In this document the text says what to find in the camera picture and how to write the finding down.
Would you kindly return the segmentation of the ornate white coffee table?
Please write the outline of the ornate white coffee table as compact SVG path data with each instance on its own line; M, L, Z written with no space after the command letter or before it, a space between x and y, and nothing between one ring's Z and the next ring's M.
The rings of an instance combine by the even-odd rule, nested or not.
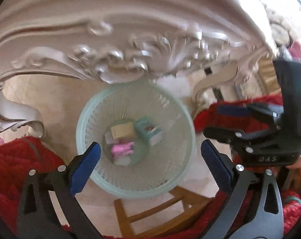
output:
M118 84L226 67L195 89L243 83L276 44L260 0L0 0L0 133L44 134L5 82L51 75Z

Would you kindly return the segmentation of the teal box in basket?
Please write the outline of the teal box in basket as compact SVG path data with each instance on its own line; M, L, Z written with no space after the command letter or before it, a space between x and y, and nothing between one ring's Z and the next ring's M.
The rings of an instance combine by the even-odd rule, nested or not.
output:
M149 118L138 119L134 123L135 133L150 147L163 140L163 130Z

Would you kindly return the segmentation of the red sweater sleeve left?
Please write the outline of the red sweater sleeve left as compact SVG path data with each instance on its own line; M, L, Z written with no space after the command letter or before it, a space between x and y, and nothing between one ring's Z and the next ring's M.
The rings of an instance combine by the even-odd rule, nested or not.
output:
M29 171L54 171L64 161L32 136L0 145L0 217L16 233L17 211Z

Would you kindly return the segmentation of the red sweater sleeve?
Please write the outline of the red sweater sleeve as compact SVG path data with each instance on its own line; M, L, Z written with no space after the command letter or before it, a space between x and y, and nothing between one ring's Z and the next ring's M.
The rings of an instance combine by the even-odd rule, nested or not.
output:
M202 132L204 128L214 126L221 128L240 129L246 133L267 129L268 125L252 117L228 117L216 113L216 107L219 105L239 105L250 103L268 103L282 105L283 100L280 94L272 94L254 99L238 100L233 102L219 101L213 103L206 110L201 110L194 119L195 131ZM301 216L301 194L294 190L285 190L281 192L283 199L283 217L284 231L286 235L295 226Z
M16 233L17 211L29 171L54 171L64 161L32 136L0 145L0 217Z

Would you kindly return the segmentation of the light green mesh wastebasket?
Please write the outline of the light green mesh wastebasket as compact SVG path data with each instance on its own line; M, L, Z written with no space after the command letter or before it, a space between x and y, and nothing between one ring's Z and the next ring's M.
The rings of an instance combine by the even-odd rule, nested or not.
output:
M127 123L150 123L162 135L136 132L129 164L117 165L105 135ZM76 128L78 154L93 143L101 156L91 174L101 189L123 199L143 199L164 194L184 178L195 155L195 131L186 105L167 90L141 81L110 86L84 106Z

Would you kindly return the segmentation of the red sweater sleeve right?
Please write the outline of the red sweater sleeve right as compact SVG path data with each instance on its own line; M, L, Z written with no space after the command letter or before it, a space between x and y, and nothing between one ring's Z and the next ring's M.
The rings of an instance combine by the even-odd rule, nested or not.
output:
M214 126L221 128L240 129L246 133L267 129L268 125L252 117L228 117L216 113L216 107L219 105L239 105L250 103L268 103L282 105L283 100L280 94L272 94L254 99L238 100L233 102L219 101L213 103L206 110L201 110L194 119L195 131L202 132L204 128ZM283 217L284 231L286 235L295 226L301 216L301 194L294 190L285 190L281 192L283 199Z

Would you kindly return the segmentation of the beige box in basket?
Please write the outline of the beige box in basket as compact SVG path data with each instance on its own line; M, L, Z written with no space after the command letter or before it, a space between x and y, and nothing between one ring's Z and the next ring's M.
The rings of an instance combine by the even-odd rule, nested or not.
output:
M110 130L114 139L133 139L136 137L133 122L127 122L112 126Z

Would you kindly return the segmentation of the pink wrapper in basket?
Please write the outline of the pink wrapper in basket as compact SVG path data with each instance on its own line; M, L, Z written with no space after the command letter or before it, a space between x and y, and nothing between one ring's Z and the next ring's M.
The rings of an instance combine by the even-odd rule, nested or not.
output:
M127 142L124 144L115 144L111 148L111 153L113 157L121 157L124 155L131 155L134 153L135 143Z

